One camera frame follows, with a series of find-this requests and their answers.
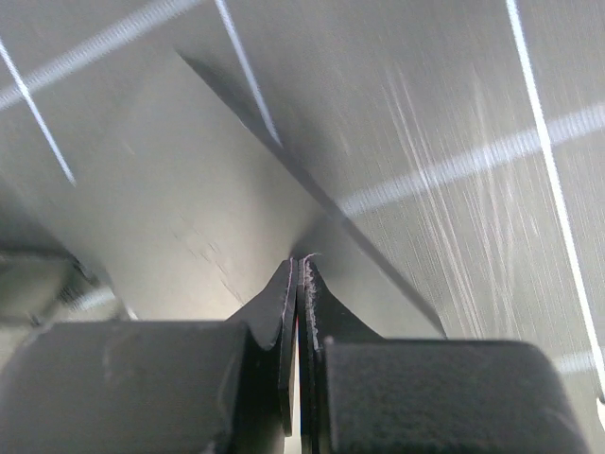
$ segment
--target gray metal panel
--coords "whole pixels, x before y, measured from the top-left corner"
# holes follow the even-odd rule
[[[0,36],[20,71],[28,73],[148,3],[6,0],[2,2]]]
[[[504,2],[228,3],[286,149],[334,198],[533,124]]]
[[[605,99],[605,5],[520,1],[527,46],[547,118]]]
[[[79,158],[86,167],[77,186],[30,181],[29,200],[140,317],[225,318],[302,246],[323,212],[182,59],[157,63],[112,133]],[[61,131],[57,138],[61,145]],[[22,158],[11,175],[45,164]],[[355,273],[333,278],[343,301],[384,334],[436,334],[344,231],[324,227],[306,250],[322,254],[328,274],[356,263]],[[371,295],[382,304],[369,306]]]
[[[605,133],[601,131],[555,149],[579,262],[601,345],[605,341],[604,140]]]
[[[594,373],[567,375],[563,384],[572,408],[575,411],[582,433],[592,448],[591,452],[598,454],[603,447],[603,426],[596,417],[595,394],[598,381]]]

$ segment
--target scratch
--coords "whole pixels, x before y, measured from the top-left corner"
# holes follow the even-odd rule
[[[103,374],[105,381],[109,382],[112,379],[112,348],[110,345],[105,345],[103,349],[103,358],[101,360],[103,365]]]
[[[546,416],[553,417],[554,419],[559,421],[562,424],[562,426],[565,429],[567,429],[569,432],[573,433],[580,439],[583,439],[583,435],[582,435],[581,431],[579,430],[579,427],[572,420],[570,420],[569,417],[567,417],[567,415],[565,415],[559,411],[556,411],[554,409],[551,409],[550,407],[544,407],[544,408],[542,408],[542,411]]]
[[[481,133],[481,140],[486,141],[486,121],[485,121],[485,109],[484,109],[484,104],[485,104],[485,99],[483,96],[483,92],[481,90],[480,87],[480,81],[479,81],[479,77],[478,74],[476,73],[476,70],[473,68],[473,86],[474,86],[474,91],[475,91],[475,109],[476,109],[476,113],[479,119],[479,130],[482,132]],[[487,179],[488,179],[488,190],[485,190],[485,183],[484,183],[484,176],[483,174],[477,173],[475,180],[477,181],[477,193],[478,193],[478,197],[479,197],[479,207],[478,207],[478,218],[480,221],[480,226],[478,226],[478,229],[480,231],[480,238],[481,238],[481,246],[483,247],[483,251],[486,254],[486,258],[487,258],[487,273],[488,273],[488,279],[489,279],[489,283],[490,283],[490,293],[491,293],[491,300],[492,300],[492,304],[493,304],[493,318],[495,321],[497,321],[500,318],[500,304],[498,304],[498,285],[497,285],[497,281],[496,281],[496,277],[495,277],[495,272],[493,269],[494,266],[494,254],[493,254],[493,248],[492,248],[492,243],[489,240],[489,235],[488,235],[488,226],[491,226],[491,224],[488,222],[488,209],[486,207],[486,196],[490,197],[490,201],[492,203],[492,209],[493,212],[496,213],[497,215],[497,208],[495,206],[495,203],[493,201],[494,198],[494,178],[493,178],[493,172],[492,170],[489,168],[487,171]],[[496,337],[499,336],[499,324],[495,323],[494,324],[495,329],[494,329],[494,334]]]
[[[409,105],[409,109],[411,111],[412,114],[412,118],[414,120],[414,126],[416,128],[416,131],[418,132],[419,136],[420,136],[420,140],[421,140],[421,145],[423,148],[423,152],[425,156],[429,155],[429,150],[428,150],[428,145],[426,144],[426,140],[424,138],[424,132],[420,126],[420,122],[418,121],[418,117],[416,115],[416,109],[414,107],[414,103],[412,101],[412,98],[409,94],[409,91],[407,89],[407,84],[406,81],[404,80],[403,77],[403,72],[400,70],[399,71],[399,75],[400,75],[400,80],[402,83],[402,86],[404,88],[404,92],[406,93],[406,99],[407,99],[407,103]],[[437,196],[439,198],[439,201],[441,203],[441,208],[442,208],[442,212],[443,212],[443,217],[445,219],[445,222],[447,224],[447,227],[449,229],[449,232],[454,232],[454,226],[453,226],[453,222],[452,219],[450,217],[450,212],[447,208],[447,205],[445,203],[445,198],[443,197],[442,191],[440,187],[436,187],[435,188],[435,192],[437,193]],[[435,211],[435,217],[437,219],[440,220],[441,223],[441,217],[439,215],[439,212],[436,210]],[[458,243],[456,241],[453,242],[454,244],[454,248],[452,248],[452,243],[450,242],[450,238],[449,235],[445,234],[443,236],[444,242],[445,244],[448,246],[448,258],[450,259],[451,264],[454,266],[454,271],[455,273],[458,274],[458,287],[460,288],[460,291],[463,291],[466,297],[466,301],[470,307],[470,313],[472,318],[474,319],[474,323],[475,323],[475,335],[479,336],[479,337],[484,337],[483,335],[483,328],[481,325],[481,322],[478,318],[478,309],[477,309],[477,304],[475,301],[475,296],[472,290],[472,286],[469,280],[469,275],[468,275],[468,271],[466,270],[466,267],[464,267],[463,265],[461,267],[458,266],[459,264],[462,264],[462,254],[460,251],[460,248],[458,246]]]
[[[122,145],[124,145],[124,148],[126,149],[126,151],[127,151],[127,152],[128,152],[130,155],[132,155],[132,156],[134,156],[134,155],[135,155],[134,150],[132,149],[132,147],[129,145],[129,143],[128,143],[128,142],[123,141],[123,142],[122,142]]]
[[[284,310],[282,311],[282,322],[285,318],[285,310],[287,309],[287,302],[290,299],[290,289],[292,287],[292,272],[294,271],[294,258],[290,257],[290,273],[287,276],[287,289],[285,291]]]
[[[237,302],[239,304],[241,304],[242,306],[245,304],[244,301],[242,300],[242,297],[239,295],[239,293],[236,290],[234,290],[231,287],[231,285],[229,284],[229,280],[227,278],[227,275],[224,272],[221,273],[220,283],[223,285],[223,287],[227,291],[229,291],[232,294],[232,296],[235,298],[235,300],[237,300]]]
[[[218,413],[220,414],[225,427],[230,425],[229,413],[227,412],[227,408],[225,407],[225,403],[223,401],[224,393],[227,388],[227,383],[229,382],[229,377],[231,376],[231,371],[233,366],[235,365],[235,357],[236,354],[232,353],[229,358],[229,362],[227,363],[227,368],[225,369],[225,373],[223,377],[220,379],[220,383],[218,384],[218,390],[216,393],[216,407],[218,408]]]
[[[24,340],[22,342],[21,348],[26,348],[29,345],[31,345],[32,343],[34,343],[35,341],[37,341],[39,337],[48,333],[48,331],[50,331],[54,325],[55,325],[54,323],[45,323],[41,327],[34,329],[31,332],[31,334],[26,337],[26,340]]]
[[[389,107],[389,111],[391,113],[391,117],[393,118],[393,125],[395,126],[395,129],[397,131],[397,135],[399,137],[400,146],[402,147],[402,149],[406,149],[404,147],[404,143],[407,142],[407,144],[409,145],[409,148],[411,150],[411,157],[412,157],[412,159],[413,159],[416,167],[417,168],[422,168],[419,154],[418,154],[418,152],[416,150],[416,147],[414,146],[414,144],[412,142],[411,131],[410,131],[409,126],[407,124],[407,120],[406,120],[406,117],[405,117],[405,115],[403,113],[403,109],[402,109],[402,107],[401,107],[401,105],[399,103],[397,92],[396,92],[396,89],[395,89],[395,86],[394,86],[394,81],[393,81],[392,75],[390,74],[389,71],[387,72],[387,76],[388,76],[387,79],[388,79],[389,88],[390,88],[390,97],[386,96],[386,101],[387,101],[387,106]],[[407,92],[405,81],[402,80],[402,82],[403,82],[404,90],[406,91],[406,96],[407,96],[408,102],[410,102],[411,99],[409,98],[409,93]],[[391,106],[391,104],[389,102],[390,98],[393,99],[393,101],[395,103],[398,115],[393,110],[393,108],[392,108],[392,106]],[[417,118],[415,116],[415,112],[412,112],[412,114],[414,115],[414,119],[416,121],[416,124],[418,124]],[[423,144],[423,147],[424,147],[424,152],[427,153],[426,145],[425,145],[424,138],[422,137],[422,135],[421,135],[421,140],[422,140],[422,144]],[[428,181],[426,180],[426,178],[424,177],[424,175],[422,173],[421,173],[421,176],[423,178],[423,183],[426,186],[428,186]],[[480,334],[480,326],[478,324],[478,321],[476,320],[475,314],[473,313],[473,310],[472,310],[473,305],[472,305],[472,303],[470,301],[471,298],[470,298],[470,295],[467,292],[467,288],[464,285],[462,274],[461,274],[461,272],[460,272],[460,270],[458,268],[458,261],[456,259],[455,254],[454,254],[454,251],[452,249],[452,245],[451,245],[451,243],[449,241],[449,236],[448,236],[448,234],[447,234],[447,232],[445,230],[445,227],[444,227],[443,223],[441,222],[441,217],[439,216],[439,209],[438,209],[438,206],[437,206],[437,202],[435,201],[435,198],[434,198],[434,195],[433,195],[432,191],[428,190],[426,192],[426,196],[428,198],[429,205],[430,205],[430,208],[432,210],[432,213],[433,213],[433,215],[435,217],[435,222],[437,224],[437,228],[439,229],[440,235],[437,235],[437,233],[435,232],[435,230],[434,230],[435,227],[432,226],[432,221],[430,220],[431,219],[430,213],[428,212],[428,210],[424,206],[424,203],[421,202],[420,206],[421,206],[421,209],[423,210],[424,217],[425,217],[428,225],[431,226],[429,228],[429,231],[432,231],[432,236],[433,236],[433,239],[434,239],[436,245],[439,245],[439,243],[440,243],[439,242],[439,237],[441,237],[441,240],[442,240],[445,252],[446,252],[447,260],[450,262],[451,269],[453,270],[453,273],[454,273],[454,279],[455,279],[456,283],[458,284],[458,289],[460,290],[460,293],[462,293],[462,295],[466,299],[466,301],[468,301],[470,303],[470,304],[468,304],[468,307],[465,304],[458,304],[458,303],[456,303],[456,296],[455,295],[457,293],[455,291],[453,291],[452,283],[449,282],[448,271],[445,268],[445,266],[443,264],[443,258],[441,257],[441,248],[439,248],[439,246],[438,246],[438,250],[437,250],[438,258],[440,260],[441,267],[443,269],[443,274],[445,276],[448,288],[450,290],[451,298],[452,298],[452,300],[454,302],[454,305],[455,305],[455,310],[457,311],[457,313],[459,313],[458,312],[458,307],[459,306],[461,307],[462,311],[464,312],[464,314],[466,316],[467,321],[469,321],[471,323],[473,334],[475,336],[477,336],[477,335]]]
[[[521,337],[521,330],[519,328],[517,318],[515,317],[514,307],[512,305],[514,287],[515,287],[515,270],[514,270],[515,262],[514,262],[514,259],[517,254],[517,252],[516,252],[517,250],[513,245],[514,229],[512,226],[512,216],[510,215],[510,210],[509,210],[509,208],[511,206],[513,207],[513,209],[518,210],[518,208],[516,208],[516,205],[514,204],[513,196],[510,196],[509,198],[507,198],[507,201],[505,202],[505,205],[504,205],[505,213],[507,216],[507,230],[506,230],[507,249],[506,249],[506,253],[505,253],[506,263],[503,264],[503,267],[506,270],[506,279],[505,279],[506,291],[503,293],[502,302],[504,304],[504,308],[507,313],[506,335],[509,337],[513,336],[512,325],[514,324],[514,327],[516,328],[516,336]]]
[[[302,260],[303,267],[303,281],[302,285],[304,287],[304,296],[305,296],[305,310],[306,317],[309,322],[311,322],[311,337],[313,338],[313,348],[316,352],[320,350],[320,342],[318,340],[318,329],[315,320],[315,295],[317,294],[317,286],[315,282],[313,282],[313,273],[311,271],[311,266],[309,265],[308,259],[313,255],[317,255],[316,253],[311,253],[307,257]]]
[[[201,451],[199,454],[215,454],[216,453],[216,443],[215,442],[210,442],[203,451]]]
[[[581,111],[548,122],[552,145],[560,145],[605,128],[605,103],[599,102]],[[373,187],[355,191],[340,200],[338,206],[349,218],[357,217],[408,197],[418,197],[433,186],[460,180],[489,168],[517,161],[541,151],[535,128],[501,137],[490,144],[458,154],[455,158],[399,175]]]

